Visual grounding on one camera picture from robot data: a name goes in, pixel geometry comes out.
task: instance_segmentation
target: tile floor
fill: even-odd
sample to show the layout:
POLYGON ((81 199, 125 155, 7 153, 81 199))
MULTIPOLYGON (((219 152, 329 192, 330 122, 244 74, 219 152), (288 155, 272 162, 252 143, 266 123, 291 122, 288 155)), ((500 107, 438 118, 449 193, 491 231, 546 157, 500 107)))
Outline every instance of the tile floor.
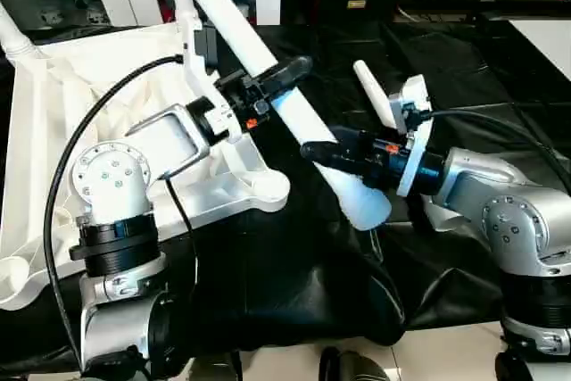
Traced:
MULTIPOLYGON (((408 332, 392 348, 362 338, 263 348, 243 354, 244 381, 317 381, 319 357, 328 345, 376 361, 391 381, 495 381, 493 363, 503 348, 499 323, 408 332)), ((186 381, 187 369, 174 381, 186 381)), ((77 374, 34 375, 29 381, 67 381, 77 374)))

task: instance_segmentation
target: black tablecloth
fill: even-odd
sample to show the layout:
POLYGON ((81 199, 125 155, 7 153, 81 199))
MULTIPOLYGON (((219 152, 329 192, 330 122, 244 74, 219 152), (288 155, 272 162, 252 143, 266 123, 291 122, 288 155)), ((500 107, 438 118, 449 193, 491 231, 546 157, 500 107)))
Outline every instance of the black tablecloth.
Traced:
MULTIPOLYGON (((469 107, 514 121, 571 154, 571 84, 507 22, 258 31, 279 58, 313 57, 315 69, 301 88, 328 125, 378 130, 352 72, 356 60, 365 60, 389 93, 422 73, 435 108, 469 107)), ((219 61, 222 76, 237 65, 221 41, 219 61)), ((9 66, 1 70, 6 124, 11 77, 9 66)), ((253 137, 267 164, 290 178, 288 205, 278 213, 248 211, 196 230, 200 271, 193 292, 188 237, 162 245, 172 285, 188 296, 193 355, 357 335, 388 345, 405 329, 499 317, 498 271, 485 241, 468 225, 437 234, 417 195, 404 200, 389 194, 393 213, 387 223, 357 233, 277 115, 253 137)), ((452 145, 497 153, 531 179, 559 187, 524 144, 461 120, 438 120, 431 149, 444 153, 452 145)), ((62 286, 78 322, 78 276, 62 286)), ((49 287, 24 310, 0 311, 0 325, 11 344, 0 355, 0 374, 73 368, 49 287)))

